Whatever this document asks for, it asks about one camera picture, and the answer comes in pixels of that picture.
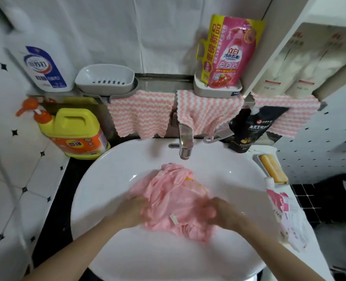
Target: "wet pink garment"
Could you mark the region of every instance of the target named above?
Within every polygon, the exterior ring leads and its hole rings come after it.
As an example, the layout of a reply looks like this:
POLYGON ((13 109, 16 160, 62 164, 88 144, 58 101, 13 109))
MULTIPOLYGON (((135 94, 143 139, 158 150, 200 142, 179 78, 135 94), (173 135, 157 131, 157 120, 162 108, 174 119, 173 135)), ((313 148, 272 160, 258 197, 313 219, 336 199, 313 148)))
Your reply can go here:
POLYGON ((139 180, 129 191, 143 195, 151 204, 146 214, 151 218, 146 227, 151 230, 171 231, 176 236, 208 242, 214 226, 207 225, 206 217, 213 217, 213 208, 203 209, 210 199, 208 191, 196 180, 191 170, 174 163, 162 165, 161 170, 139 180), (171 215, 178 224, 175 225, 171 215))

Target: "white detergent bottle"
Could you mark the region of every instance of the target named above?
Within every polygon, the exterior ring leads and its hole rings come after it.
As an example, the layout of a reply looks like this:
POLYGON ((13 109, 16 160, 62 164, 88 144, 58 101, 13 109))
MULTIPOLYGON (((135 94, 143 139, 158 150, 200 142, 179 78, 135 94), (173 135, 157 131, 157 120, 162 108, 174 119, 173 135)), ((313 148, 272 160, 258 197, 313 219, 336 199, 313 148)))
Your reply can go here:
POLYGON ((4 12, 15 28, 5 45, 34 83, 46 92, 71 91, 77 73, 58 35, 47 25, 35 27, 16 6, 4 12))

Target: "yellow soap bar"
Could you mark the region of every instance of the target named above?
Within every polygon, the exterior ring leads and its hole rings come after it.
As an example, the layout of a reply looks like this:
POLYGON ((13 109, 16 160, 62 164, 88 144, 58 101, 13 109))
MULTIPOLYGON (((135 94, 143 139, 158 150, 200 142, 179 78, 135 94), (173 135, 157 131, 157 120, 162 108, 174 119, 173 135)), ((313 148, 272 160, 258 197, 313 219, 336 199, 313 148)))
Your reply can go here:
POLYGON ((288 177, 283 172, 275 157, 271 154, 261 155, 261 163, 264 165, 268 174, 274 179, 276 184, 288 184, 288 177))

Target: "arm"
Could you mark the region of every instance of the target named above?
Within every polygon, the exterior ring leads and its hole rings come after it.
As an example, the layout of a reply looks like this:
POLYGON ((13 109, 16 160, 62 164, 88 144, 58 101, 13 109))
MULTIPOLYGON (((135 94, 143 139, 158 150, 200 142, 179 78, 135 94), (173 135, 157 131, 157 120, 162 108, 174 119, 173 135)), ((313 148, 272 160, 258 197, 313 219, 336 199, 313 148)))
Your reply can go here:
POLYGON ((43 262, 22 281, 77 281, 91 261, 117 232, 145 221, 141 210, 148 206, 143 197, 125 200, 112 216, 43 262))
POLYGON ((221 198, 210 200, 216 217, 208 223, 236 231, 255 249, 278 281, 325 281, 277 240, 265 235, 254 222, 221 198))

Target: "white ceramic sink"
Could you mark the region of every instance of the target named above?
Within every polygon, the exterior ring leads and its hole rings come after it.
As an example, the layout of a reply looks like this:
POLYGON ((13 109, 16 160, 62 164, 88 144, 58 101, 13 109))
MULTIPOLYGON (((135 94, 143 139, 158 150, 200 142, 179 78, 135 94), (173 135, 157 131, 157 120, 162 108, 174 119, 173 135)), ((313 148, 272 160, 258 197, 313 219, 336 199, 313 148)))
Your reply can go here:
MULTIPOLYGON (((75 194, 71 227, 73 239, 112 213, 122 195, 138 179, 166 163, 193 170, 195 178, 276 236, 275 220, 264 184, 265 174, 244 154, 221 142, 196 140, 189 160, 168 144, 177 139, 132 140, 96 160, 83 176, 75 194)), ((111 280, 246 280, 264 268, 253 248, 237 233, 217 228, 203 245, 167 232, 142 226, 116 234, 89 268, 104 281, 111 280)))

